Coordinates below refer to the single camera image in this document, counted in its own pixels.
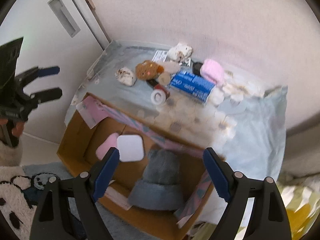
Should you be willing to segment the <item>person's left hand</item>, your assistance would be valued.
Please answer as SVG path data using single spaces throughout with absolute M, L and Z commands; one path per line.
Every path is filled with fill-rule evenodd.
M 7 119 L 0 119 L 1 125 L 6 125 L 7 123 L 8 123 Z M 23 133 L 24 125 L 25 125 L 24 122 L 17 122 L 15 127 L 11 131 L 12 135 L 19 138 Z

